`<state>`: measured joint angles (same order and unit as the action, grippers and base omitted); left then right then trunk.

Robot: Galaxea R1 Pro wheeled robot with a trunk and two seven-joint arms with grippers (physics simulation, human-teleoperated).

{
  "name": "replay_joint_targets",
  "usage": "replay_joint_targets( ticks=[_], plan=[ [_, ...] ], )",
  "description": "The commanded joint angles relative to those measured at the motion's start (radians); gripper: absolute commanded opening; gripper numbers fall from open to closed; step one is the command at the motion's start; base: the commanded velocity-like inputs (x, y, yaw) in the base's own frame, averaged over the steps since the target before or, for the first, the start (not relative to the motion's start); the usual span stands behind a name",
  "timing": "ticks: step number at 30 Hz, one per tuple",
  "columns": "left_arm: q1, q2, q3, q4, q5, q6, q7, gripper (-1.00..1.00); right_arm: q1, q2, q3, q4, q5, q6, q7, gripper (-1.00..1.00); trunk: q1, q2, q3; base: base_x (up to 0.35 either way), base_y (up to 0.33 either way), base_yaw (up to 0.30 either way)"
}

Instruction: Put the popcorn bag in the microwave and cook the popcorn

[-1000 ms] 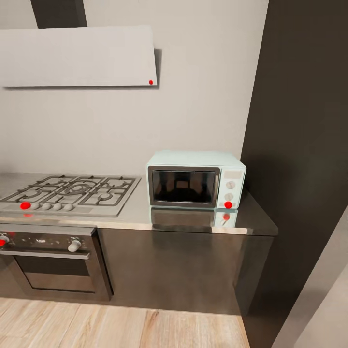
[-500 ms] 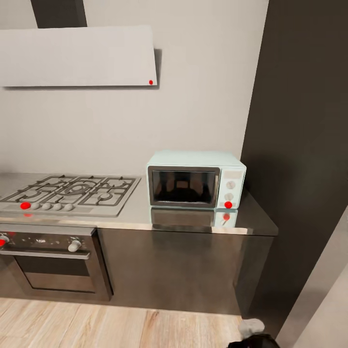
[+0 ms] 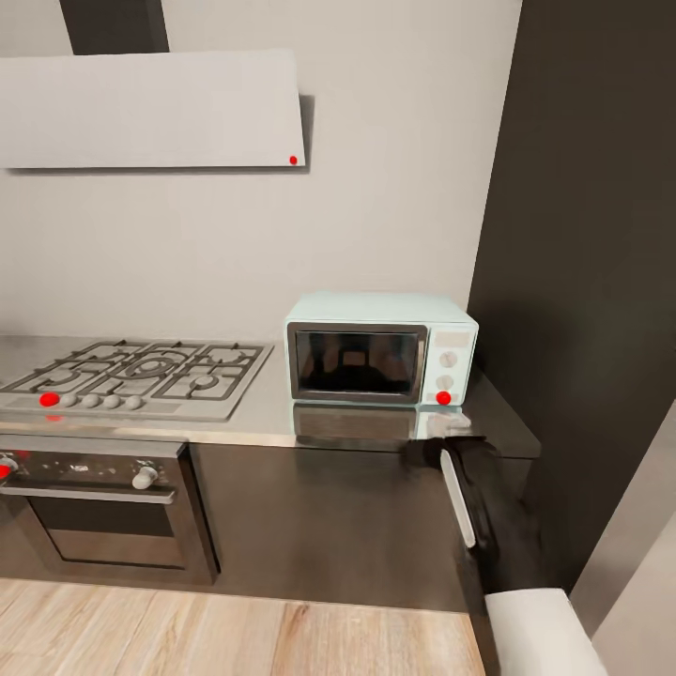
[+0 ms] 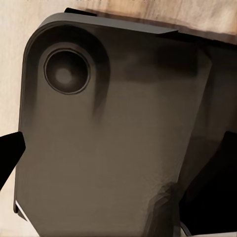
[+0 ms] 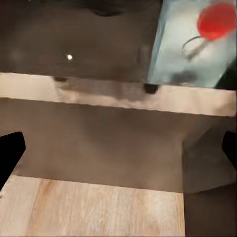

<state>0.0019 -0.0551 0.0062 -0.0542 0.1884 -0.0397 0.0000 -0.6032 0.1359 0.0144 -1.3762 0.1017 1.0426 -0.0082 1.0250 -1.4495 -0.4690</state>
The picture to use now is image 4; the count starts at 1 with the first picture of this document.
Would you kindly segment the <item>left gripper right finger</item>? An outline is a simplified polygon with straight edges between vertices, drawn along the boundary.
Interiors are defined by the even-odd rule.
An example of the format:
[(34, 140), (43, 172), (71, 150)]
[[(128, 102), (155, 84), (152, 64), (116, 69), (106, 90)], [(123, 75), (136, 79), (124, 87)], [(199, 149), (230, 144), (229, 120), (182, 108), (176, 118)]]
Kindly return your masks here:
[(237, 133), (226, 131), (221, 149), (237, 171)]

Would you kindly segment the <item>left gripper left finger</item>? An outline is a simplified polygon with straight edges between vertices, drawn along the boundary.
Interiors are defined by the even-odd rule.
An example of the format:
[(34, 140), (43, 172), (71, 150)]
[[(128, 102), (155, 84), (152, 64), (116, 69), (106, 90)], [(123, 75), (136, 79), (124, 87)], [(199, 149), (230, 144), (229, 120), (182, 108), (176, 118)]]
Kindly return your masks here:
[(21, 131), (0, 137), (0, 190), (26, 150)]

